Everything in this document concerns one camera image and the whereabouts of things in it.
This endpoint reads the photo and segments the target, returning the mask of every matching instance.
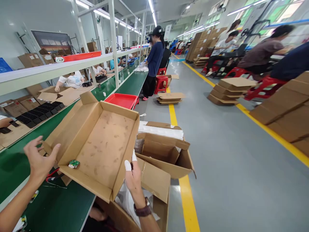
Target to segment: shelf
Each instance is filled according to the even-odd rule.
[[[0,96],[113,59],[113,54],[0,73]]]

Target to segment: hair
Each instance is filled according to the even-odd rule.
[[[285,36],[290,34],[295,29],[295,26],[293,25],[282,25],[277,27],[274,30],[274,33],[271,35],[271,38],[277,38],[280,36]]]
[[[228,32],[235,30],[236,26],[239,25],[241,23],[240,19],[237,19],[235,22],[232,23],[231,27],[229,28]]]
[[[231,33],[229,34],[229,37],[230,37],[230,36],[237,36],[238,34],[239,34],[238,31],[233,31],[233,32],[231,32]]]
[[[162,42],[162,45],[163,47],[165,46],[164,44],[164,32],[163,32],[163,29],[161,26],[157,26],[153,32],[152,32],[153,35],[157,36],[160,38],[161,42]]]

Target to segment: blue shirt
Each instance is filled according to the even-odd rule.
[[[114,68],[115,68],[114,59],[110,60],[109,63],[110,63],[110,69],[111,69],[111,70],[114,69]]]
[[[270,76],[289,81],[309,70],[309,42],[293,49],[282,60],[275,64]]]
[[[150,51],[149,56],[147,57],[148,61],[148,75],[151,77],[155,77],[158,73],[159,66],[163,56],[163,44],[161,41],[156,42]]]

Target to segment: red tray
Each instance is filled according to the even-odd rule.
[[[101,55],[101,51],[98,51],[98,52],[81,53],[81,54],[63,56],[63,58],[64,58],[64,62],[67,62],[67,61],[75,61],[75,60],[84,60],[84,59],[88,59],[92,57],[97,57],[100,55]]]
[[[135,95],[113,93],[105,101],[131,110],[137,98]]]

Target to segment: wristwatch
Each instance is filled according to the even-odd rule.
[[[144,208],[141,208],[141,209],[137,209],[135,207],[135,204],[134,204],[134,211],[135,211],[136,216],[146,217],[146,216],[152,214],[152,208],[150,206],[148,197],[145,197],[145,201],[146,201],[146,206]]]

